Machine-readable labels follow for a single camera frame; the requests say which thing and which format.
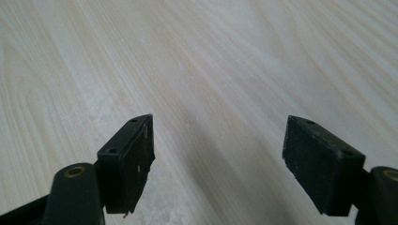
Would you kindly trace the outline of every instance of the light wood surface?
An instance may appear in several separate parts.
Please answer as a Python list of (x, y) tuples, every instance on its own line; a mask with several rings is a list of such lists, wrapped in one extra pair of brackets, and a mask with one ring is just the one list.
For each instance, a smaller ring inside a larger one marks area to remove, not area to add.
[(136, 212), (107, 224), (353, 224), (282, 160), (287, 115), (398, 167), (394, 0), (1, 1), (0, 214), (154, 114)]

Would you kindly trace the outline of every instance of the black plastic arm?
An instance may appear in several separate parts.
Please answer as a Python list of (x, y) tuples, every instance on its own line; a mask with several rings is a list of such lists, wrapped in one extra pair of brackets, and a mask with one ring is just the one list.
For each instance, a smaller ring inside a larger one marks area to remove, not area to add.
[(355, 204), (358, 225), (398, 224), (398, 171), (366, 172), (365, 155), (317, 123), (289, 116), (283, 159), (321, 214), (346, 217)]
[(129, 120), (98, 151), (92, 165), (60, 170), (44, 196), (0, 217), (0, 224), (104, 224), (108, 213), (133, 212), (155, 159), (151, 114)]

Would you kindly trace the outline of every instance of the hole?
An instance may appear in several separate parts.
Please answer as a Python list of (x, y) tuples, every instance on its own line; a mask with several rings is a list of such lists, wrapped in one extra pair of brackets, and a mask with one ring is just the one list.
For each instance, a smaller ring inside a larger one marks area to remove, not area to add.
[(349, 157), (351, 157), (352, 155), (354, 155), (351, 151), (348, 151), (348, 150), (343, 150), (343, 153), (344, 153), (345, 155), (348, 155)]
[(109, 153), (116, 153), (116, 152), (117, 152), (117, 149), (115, 149), (115, 148), (110, 148), (110, 149), (108, 149), (108, 152), (109, 152)]
[(72, 178), (72, 177), (79, 176), (79, 175), (81, 175), (84, 172), (85, 172), (85, 167), (76, 166), (76, 167), (72, 167), (72, 168), (68, 169), (67, 171), (65, 171), (64, 175), (67, 178)]

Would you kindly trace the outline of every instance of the wood grain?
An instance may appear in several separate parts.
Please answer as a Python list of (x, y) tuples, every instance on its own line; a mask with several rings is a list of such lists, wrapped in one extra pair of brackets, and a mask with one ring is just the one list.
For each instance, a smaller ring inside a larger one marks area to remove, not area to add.
[(107, 224), (353, 224), (285, 168), (287, 115), (398, 167), (397, 59), (393, 0), (2, 1), (0, 214), (153, 113), (144, 195)]

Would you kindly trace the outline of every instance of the black plastic part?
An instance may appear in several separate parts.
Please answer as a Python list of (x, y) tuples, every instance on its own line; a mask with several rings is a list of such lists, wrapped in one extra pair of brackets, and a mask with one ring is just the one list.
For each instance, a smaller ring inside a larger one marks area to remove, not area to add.
[(371, 170), (369, 195), (381, 225), (398, 224), (398, 171), (389, 167)]
[(356, 186), (353, 204), (358, 208), (357, 217), (355, 219), (356, 225), (379, 225), (377, 216), (375, 214), (375, 206), (372, 203), (369, 184), (371, 182), (371, 175), (362, 170), (360, 175), (360, 182)]
[(317, 123), (289, 116), (283, 158), (321, 214), (348, 215), (365, 155)]
[(134, 212), (154, 159), (151, 114), (131, 119), (98, 151), (100, 192), (108, 214)]
[(41, 224), (104, 224), (99, 184), (93, 165), (74, 164), (55, 175)]
[(41, 218), (46, 208), (48, 195), (41, 197), (16, 208), (0, 217), (0, 224), (2, 225), (36, 225), (41, 222)]

